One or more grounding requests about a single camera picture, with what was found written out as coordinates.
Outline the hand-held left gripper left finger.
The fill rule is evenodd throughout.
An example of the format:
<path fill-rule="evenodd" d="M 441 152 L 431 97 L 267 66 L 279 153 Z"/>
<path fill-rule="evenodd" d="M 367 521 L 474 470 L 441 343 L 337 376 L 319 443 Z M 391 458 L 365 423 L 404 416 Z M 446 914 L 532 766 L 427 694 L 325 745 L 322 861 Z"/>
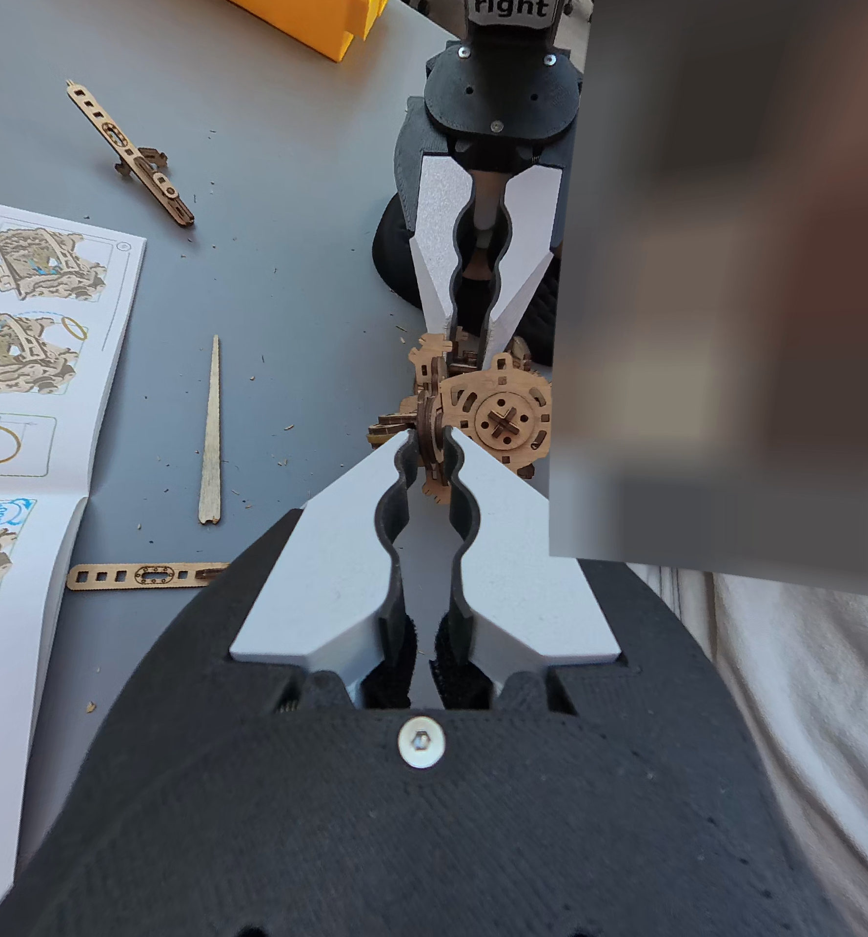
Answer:
<path fill-rule="evenodd" d="M 348 690 L 401 650 L 393 541 L 408 522 L 414 434 L 402 431 L 305 505 L 230 655 L 332 671 Z"/>

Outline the illustrated instruction booklet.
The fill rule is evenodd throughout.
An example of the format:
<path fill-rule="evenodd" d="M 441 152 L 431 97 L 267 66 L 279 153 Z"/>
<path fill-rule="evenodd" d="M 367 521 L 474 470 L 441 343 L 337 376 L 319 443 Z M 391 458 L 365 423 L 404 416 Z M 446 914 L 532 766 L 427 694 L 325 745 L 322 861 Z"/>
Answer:
<path fill-rule="evenodd" d="M 0 205 L 0 898 L 144 245 Z"/>

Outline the yellow plastic box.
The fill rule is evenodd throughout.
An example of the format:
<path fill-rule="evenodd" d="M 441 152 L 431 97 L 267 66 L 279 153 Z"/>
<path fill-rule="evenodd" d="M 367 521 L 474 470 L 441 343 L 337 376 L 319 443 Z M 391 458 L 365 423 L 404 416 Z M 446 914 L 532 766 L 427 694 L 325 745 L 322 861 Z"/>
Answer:
<path fill-rule="evenodd" d="M 354 38 L 364 40 L 387 2 L 232 1 L 335 63 Z"/>

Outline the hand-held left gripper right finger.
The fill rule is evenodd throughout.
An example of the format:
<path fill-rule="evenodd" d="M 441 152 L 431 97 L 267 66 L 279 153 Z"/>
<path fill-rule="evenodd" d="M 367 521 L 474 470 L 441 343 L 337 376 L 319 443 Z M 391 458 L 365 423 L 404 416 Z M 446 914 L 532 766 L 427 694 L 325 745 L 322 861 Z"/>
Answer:
<path fill-rule="evenodd" d="M 449 433 L 451 649 L 500 692 L 514 673 L 615 662 L 620 648 L 574 558 L 549 552 L 548 500 L 461 432 Z"/>

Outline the wooden gear puzzle assembly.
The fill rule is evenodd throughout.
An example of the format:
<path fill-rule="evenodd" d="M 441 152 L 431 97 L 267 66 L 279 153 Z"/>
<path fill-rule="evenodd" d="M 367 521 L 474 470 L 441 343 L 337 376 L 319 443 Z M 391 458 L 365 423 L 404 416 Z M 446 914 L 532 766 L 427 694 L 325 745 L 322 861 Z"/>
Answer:
<path fill-rule="evenodd" d="M 426 469 L 424 492 L 447 504 L 451 488 L 444 468 L 443 431 L 465 433 L 501 464 L 523 479 L 533 464 L 547 456 L 552 429 L 552 387 L 532 370 L 528 346 L 514 336 L 491 365 L 475 367 L 472 335 L 459 329 L 451 342 L 424 334 L 408 358 L 415 368 L 413 396 L 396 413 L 380 416 L 367 440 L 380 447 L 396 433 L 417 431 L 420 458 Z"/>

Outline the flat wooden strip with holes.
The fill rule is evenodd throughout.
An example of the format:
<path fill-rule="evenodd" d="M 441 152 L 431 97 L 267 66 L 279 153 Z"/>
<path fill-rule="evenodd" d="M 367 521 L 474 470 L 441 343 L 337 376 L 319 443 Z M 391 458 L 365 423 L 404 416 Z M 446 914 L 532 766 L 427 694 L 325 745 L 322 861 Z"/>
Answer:
<path fill-rule="evenodd" d="M 124 591 L 201 588 L 229 563 L 82 564 L 71 568 L 65 586 L 71 591 Z"/>

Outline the pointed wooden stick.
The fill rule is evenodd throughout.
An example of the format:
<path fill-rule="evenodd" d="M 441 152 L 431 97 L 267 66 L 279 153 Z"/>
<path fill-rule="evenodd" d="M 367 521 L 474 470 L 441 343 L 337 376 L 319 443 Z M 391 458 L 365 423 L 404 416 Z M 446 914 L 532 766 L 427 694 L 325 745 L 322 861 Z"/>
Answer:
<path fill-rule="evenodd" d="M 219 336 L 215 334 L 211 353 L 198 508 L 198 520 L 203 525 L 217 524 L 221 517 L 220 413 L 220 342 Z"/>

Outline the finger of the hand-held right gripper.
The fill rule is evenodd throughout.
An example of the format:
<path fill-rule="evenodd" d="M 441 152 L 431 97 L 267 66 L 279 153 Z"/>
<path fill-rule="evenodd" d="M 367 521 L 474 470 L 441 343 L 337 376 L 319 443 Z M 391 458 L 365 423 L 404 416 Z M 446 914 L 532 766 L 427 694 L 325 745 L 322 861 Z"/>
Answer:
<path fill-rule="evenodd" d="M 552 260 L 562 170 L 532 166 L 507 182 L 500 204 L 509 236 L 494 267 L 498 292 L 485 315 L 485 359 L 505 351 Z"/>
<path fill-rule="evenodd" d="M 409 242 L 428 334 L 448 337 L 452 284 L 460 271 L 456 229 L 474 198 L 471 175 L 450 156 L 422 160 L 416 227 Z"/>

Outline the wooden strip with cross piece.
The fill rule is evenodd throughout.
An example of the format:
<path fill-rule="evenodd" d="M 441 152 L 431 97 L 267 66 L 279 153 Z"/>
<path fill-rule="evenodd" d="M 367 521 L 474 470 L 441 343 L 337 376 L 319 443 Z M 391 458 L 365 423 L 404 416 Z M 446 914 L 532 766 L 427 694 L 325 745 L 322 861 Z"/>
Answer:
<path fill-rule="evenodd" d="M 192 226 L 193 214 L 165 174 L 168 166 L 166 154 L 154 148 L 138 148 L 103 111 L 86 87 L 70 80 L 66 85 L 69 98 L 118 155 L 120 162 L 115 165 L 115 170 L 125 177 L 136 176 L 178 225 Z"/>

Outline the person's white clothing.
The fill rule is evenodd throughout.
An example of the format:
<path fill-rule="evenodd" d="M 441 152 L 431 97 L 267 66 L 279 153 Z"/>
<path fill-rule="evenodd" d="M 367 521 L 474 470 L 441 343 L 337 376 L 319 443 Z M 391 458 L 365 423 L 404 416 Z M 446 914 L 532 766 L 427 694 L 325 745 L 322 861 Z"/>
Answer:
<path fill-rule="evenodd" d="M 630 564 L 716 665 L 793 834 L 868 935 L 868 596 Z"/>

